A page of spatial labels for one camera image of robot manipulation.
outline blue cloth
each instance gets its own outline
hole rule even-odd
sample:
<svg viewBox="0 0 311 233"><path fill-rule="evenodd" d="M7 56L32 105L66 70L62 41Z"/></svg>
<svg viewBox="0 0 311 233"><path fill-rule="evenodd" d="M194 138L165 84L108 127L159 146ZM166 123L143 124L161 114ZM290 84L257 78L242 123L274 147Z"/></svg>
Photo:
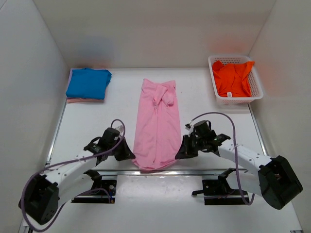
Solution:
<svg viewBox="0 0 311 233"><path fill-rule="evenodd" d="M66 96L68 98L103 100L110 79L111 73L106 69L73 69Z"/></svg>

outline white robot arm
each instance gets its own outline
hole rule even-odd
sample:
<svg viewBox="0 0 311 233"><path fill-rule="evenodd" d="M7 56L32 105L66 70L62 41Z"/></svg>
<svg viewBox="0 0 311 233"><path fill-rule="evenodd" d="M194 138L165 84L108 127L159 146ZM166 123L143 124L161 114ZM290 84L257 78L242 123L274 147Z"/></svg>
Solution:
<svg viewBox="0 0 311 233"><path fill-rule="evenodd" d="M242 189L262 196L276 209L283 208L302 191L298 178L285 158L281 156L271 158L235 144L227 135L216 135L207 122L205 120L196 123L191 133L183 136L176 159L196 157L199 150L212 152L233 162L237 156L238 165L247 169L249 173L239 172L240 178L237 179L237 170L230 168L220 175L218 179L224 192ZM58 207L90 190L93 181L101 179L92 169L105 161L108 156L115 156L117 161L134 159L135 156L126 144L125 138L115 147L120 139L118 130L107 128L102 137L94 138L74 156L75 162L64 164L44 175L34 176L27 185L24 195L26 213L40 225L46 224L53 218ZM90 158L114 147L111 153Z"/></svg>

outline white tabletop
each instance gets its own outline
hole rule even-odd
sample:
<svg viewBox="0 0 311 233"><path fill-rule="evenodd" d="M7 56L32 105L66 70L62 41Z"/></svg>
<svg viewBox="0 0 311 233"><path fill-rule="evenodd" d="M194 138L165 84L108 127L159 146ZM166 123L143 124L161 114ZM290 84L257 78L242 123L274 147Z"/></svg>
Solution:
<svg viewBox="0 0 311 233"><path fill-rule="evenodd" d="M237 129L237 140L262 152L247 105L221 108L206 68L112 69L105 104L67 104L51 163L73 158L94 137L101 136L115 118L126 125L126 140L133 148L138 100L144 78L153 82L176 80L182 134L195 116L211 111L229 114ZM216 133L232 136L223 116L208 116ZM233 163L213 154L178 161L169 170L227 169ZM118 163L113 157L101 165L107 170L137 170L131 161ZM201 176L149 175L117 178L115 204L67 203L47 231L49 233L289 233L301 230L292 203L282 210L256 197L253 205L204 206Z"/></svg>
<svg viewBox="0 0 311 233"><path fill-rule="evenodd" d="M182 135L188 133L185 124L197 115L205 112L222 112L233 119L237 130L237 142L262 153L248 106L218 106L208 68L111 69L110 71L112 78L106 90L104 104L66 105L52 154L52 164L74 158L91 139L103 135L115 118L125 123L126 141L130 149L133 149L138 101L144 78L158 83L176 81ZM209 115L202 119L209 119L217 134L225 133L232 137L231 123L224 116ZM180 160L169 169L227 169L233 166L231 161L218 158L211 153L202 153L197 158ZM109 157L98 168L138 169L131 161L117 162L114 157Z"/></svg>

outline pink cloth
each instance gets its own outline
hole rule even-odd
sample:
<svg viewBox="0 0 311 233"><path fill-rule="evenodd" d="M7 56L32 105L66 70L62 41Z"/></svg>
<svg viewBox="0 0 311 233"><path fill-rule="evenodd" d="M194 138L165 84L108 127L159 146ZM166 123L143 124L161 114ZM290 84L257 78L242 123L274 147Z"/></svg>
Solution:
<svg viewBox="0 0 311 233"><path fill-rule="evenodd" d="M84 99L84 98L67 98L67 103L81 103L81 102L92 102L92 103L103 103L104 100L98 99Z"/></svg>
<svg viewBox="0 0 311 233"><path fill-rule="evenodd" d="M143 81L133 149L133 162L140 169L154 170L176 162L181 136L175 86L175 81Z"/></svg>

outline orange shirt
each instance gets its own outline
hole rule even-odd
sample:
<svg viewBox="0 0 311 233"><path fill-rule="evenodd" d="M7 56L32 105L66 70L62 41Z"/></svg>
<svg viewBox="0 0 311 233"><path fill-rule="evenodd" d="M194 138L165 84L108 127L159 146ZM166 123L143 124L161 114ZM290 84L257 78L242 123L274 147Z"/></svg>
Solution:
<svg viewBox="0 0 311 233"><path fill-rule="evenodd" d="M228 92L231 92L232 97L252 97L247 75L254 63L246 62L224 66L220 61L216 61L212 65L212 70L218 95L228 97Z"/></svg>

